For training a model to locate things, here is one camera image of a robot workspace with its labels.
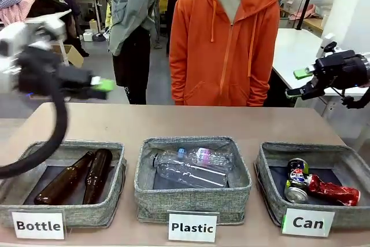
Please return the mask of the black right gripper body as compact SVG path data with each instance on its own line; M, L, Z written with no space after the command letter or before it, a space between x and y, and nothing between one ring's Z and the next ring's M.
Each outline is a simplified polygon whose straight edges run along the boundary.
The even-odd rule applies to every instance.
M324 88L350 89L369 82L369 58L353 50L318 58L314 68L314 76Z

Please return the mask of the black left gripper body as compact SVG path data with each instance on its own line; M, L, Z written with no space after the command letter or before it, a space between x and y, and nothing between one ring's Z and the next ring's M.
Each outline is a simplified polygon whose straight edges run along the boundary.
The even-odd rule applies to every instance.
M18 55L17 63L21 66L17 89L22 93L45 97L59 93L62 97L95 98L95 89L91 85L92 72L64 65L58 54L50 50L28 46Z

